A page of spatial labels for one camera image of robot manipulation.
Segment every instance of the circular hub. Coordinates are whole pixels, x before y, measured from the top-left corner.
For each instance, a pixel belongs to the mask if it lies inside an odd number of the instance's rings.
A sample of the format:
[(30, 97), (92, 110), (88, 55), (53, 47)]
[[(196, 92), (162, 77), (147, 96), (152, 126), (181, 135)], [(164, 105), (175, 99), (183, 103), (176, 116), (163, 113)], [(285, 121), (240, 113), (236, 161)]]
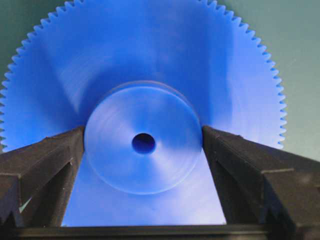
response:
[(106, 183), (153, 194), (181, 182), (202, 150), (199, 119), (174, 89), (152, 81), (113, 89), (85, 128), (89, 163)]

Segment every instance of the blue plastic disc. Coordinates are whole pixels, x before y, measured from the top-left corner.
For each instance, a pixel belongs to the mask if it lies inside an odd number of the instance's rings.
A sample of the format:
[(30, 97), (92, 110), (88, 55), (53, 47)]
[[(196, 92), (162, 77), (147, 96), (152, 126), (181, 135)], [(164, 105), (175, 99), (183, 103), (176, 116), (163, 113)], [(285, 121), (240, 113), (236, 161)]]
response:
[(90, 165), (107, 184), (127, 193), (155, 194), (191, 172), (202, 151), (202, 132), (180, 93), (140, 81), (117, 87), (98, 104), (86, 124), (84, 144)]
[[(275, 63), (216, 1), (75, 0), (34, 30), (3, 81), (2, 143), (9, 151), (86, 126), (63, 224), (221, 224), (197, 154), (200, 126), (281, 147), (286, 105)], [(110, 92), (136, 81), (157, 87)]]

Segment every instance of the gear teeth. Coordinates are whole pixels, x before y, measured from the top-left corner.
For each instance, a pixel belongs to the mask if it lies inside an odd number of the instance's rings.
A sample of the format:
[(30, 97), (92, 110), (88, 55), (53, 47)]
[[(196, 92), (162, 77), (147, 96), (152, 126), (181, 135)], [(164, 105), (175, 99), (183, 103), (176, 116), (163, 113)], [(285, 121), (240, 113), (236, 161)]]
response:
[(223, 14), (225, 14), (225, 12), (226, 12), (226, 6), (225, 6), (225, 5), (217, 5), (217, 6), (215, 7), (215, 9), (216, 9), (218, 12), (223, 13)]
[(36, 25), (33, 27), (34, 31), (38, 34), (40, 33), (43, 29), (44, 29), (44, 26), (42, 25)]
[(4, 74), (4, 76), (7, 78), (7, 79), (11, 79), (12, 78), (12, 76), (14, 75), (14, 73), (12, 72), (12, 71), (7, 71), (5, 74)]
[(10, 63), (10, 64), (8, 65), (8, 69), (9, 69), (11, 72), (13, 72), (16, 68), (17, 68), (17, 64), (15, 64), (15, 63)]
[(280, 118), (281, 120), (284, 120), (284, 117), (288, 115), (284, 109), (281, 109), (280, 113), (281, 113), (281, 118)]
[(268, 63), (268, 60), (271, 58), (271, 54), (265, 51), (262, 53), (262, 56), (263, 56), (264, 60), (266, 61), (266, 63)]
[(258, 47), (258, 49), (260, 50), (260, 52), (262, 54), (267, 50), (267, 47), (265, 45), (262, 45), (262, 44), (259, 44), (257, 47)]
[(272, 69), (276, 65), (274, 61), (269, 59), (266, 61), (266, 63), (269, 65), (270, 69)]
[(32, 41), (32, 39), (34, 39), (36, 36), (37, 36), (37, 33), (35, 31), (27, 33), (27, 37), (30, 41)]
[(209, 5), (214, 5), (214, 7), (217, 6), (217, 1), (216, 0), (207, 0), (206, 4), (209, 6)]
[(254, 41), (254, 43), (255, 43), (257, 46), (259, 46), (259, 44), (261, 43), (261, 38), (259, 38), (259, 37), (253, 37), (253, 38), (252, 38), (252, 41)]
[(273, 79), (275, 80), (275, 84), (278, 85), (279, 83), (282, 82), (282, 79), (278, 76), (274, 76)]
[(26, 52), (26, 48), (24, 46), (21, 46), (21, 47), (18, 47), (15, 51), (19, 54), (19, 57), (20, 57)]
[(241, 28), (243, 31), (247, 32), (248, 28), (249, 28), (249, 25), (247, 23), (243, 23), (241, 22), (239, 24), (239, 28)]
[(75, 7), (75, 3), (72, 2), (72, 1), (66, 1), (64, 3), (65, 7), (68, 9), (68, 8), (74, 8)]
[(9, 83), (10, 83), (10, 81), (8, 79), (3, 80), (2, 81), (3, 88), (1, 90), (7, 90)]
[(256, 32), (251, 30), (251, 29), (248, 29), (246, 32), (246, 34), (248, 34), (248, 36), (253, 39), (253, 37), (255, 36)]
[(43, 18), (40, 20), (42, 26), (45, 28), (46, 26), (48, 26), (51, 23), (51, 20), (49, 18)]
[(232, 21), (234, 22), (234, 24), (236, 24), (236, 25), (240, 25), (241, 24), (241, 17), (238, 17), (238, 16), (234, 16), (233, 18), (232, 18)]
[(58, 13), (56, 12), (49, 12), (48, 17), (51, 21), (55, 20), (58, 17)]
[(81, 5), (81, 4), (84, 4), (84, 0), (74, 0), (74, 4), (75, 4), (76, 6)]
[(270, 69), (271, 70), (271, 72), (272, 72), (272, 74), (273, 74), (273, 76), (277, 76), (278, 74), (279, 74), (279, 70), (278, 69), (276, 69), (276, 68), (271, 68)]
[(20, 61), (21, 56), (20, 55), (14, 55), (13, 57), (11, 57), (11, 60), (15, 63), (18, 64), (18, 62)]
[(31, 43), (30, 39), (25, 39), (21, 41), (22, 46), (25, 48)]
[(67, 11), (67, 9), (66, 9), (65, 6), (58, 6), (58, 7), (56, 8), (56, 13), (57, 13), (58, 15), (65, 14), (66, 11)]

